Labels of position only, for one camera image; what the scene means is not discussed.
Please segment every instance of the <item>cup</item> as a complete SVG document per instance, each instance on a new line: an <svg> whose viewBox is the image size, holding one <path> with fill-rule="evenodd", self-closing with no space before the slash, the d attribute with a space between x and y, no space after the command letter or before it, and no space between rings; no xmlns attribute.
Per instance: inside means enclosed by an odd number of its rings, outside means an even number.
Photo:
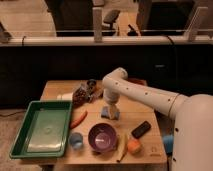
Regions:
<svg viewBox="0 0 213 171"><path fill-rule="evenodd" d="M73 100L73 93L59 94L57 100Z"/></svg>
<svg viewBox="0 0 213 171"><path fill-rule="evenodd" d="M69 144L74 150L81 149L83 147L83 136L79 132L74 132L70 134Z"/></svg>

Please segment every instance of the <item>dark remote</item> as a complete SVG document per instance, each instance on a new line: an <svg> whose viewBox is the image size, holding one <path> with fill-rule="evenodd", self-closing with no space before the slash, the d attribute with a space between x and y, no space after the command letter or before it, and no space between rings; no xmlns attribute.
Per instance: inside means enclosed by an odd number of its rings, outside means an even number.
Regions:
<svg viewBox="0 0 213 171"><path fill-rule="evenodd" d="M149 122L144 121L141 125L135 128L131 133L132 136L136 139L140 138L143 134L145 134L148 130L150 130L151 125Z"/></svg>

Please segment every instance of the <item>white object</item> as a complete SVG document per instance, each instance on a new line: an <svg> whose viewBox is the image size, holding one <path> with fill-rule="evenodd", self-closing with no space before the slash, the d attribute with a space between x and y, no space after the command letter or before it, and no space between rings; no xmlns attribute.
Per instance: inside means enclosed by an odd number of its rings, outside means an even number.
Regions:
<svg viewBox="0 0 213 171"><path fill-rule="evenodd" d="M105 101L115 104L123 94L176 120L172 171L213 171L213 96L187 97L130 83L127 78L123 68L103 78Z"/></svg>
<svg viewBox="0 0 213 171"><path fill-rule="evenodd" d="M71 100L72 101L73 93L59 94L57 100Z"/></svg>

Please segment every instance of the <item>green tray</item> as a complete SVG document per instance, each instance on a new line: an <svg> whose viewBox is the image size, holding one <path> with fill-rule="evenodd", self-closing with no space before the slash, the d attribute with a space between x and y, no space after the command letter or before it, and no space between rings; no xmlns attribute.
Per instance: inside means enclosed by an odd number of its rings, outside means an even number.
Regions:
<svg viewBox="0 0 213 171"><path fill-rule="evenodd" d="M12 146L10 158L63 156L71 109L71 101L32 101Z"/></svg>

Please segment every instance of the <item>blue cup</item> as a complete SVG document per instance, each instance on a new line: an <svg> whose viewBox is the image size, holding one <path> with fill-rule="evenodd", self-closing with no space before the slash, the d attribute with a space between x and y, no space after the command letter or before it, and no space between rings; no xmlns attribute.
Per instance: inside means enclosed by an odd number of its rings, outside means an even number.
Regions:
<svg viewBox="0 0 213 171"><path fill-rule="evenodd" d="M74 132L70 134L69 144L74 150L81 149L83 147L83 136L79 132Z"/></svg>

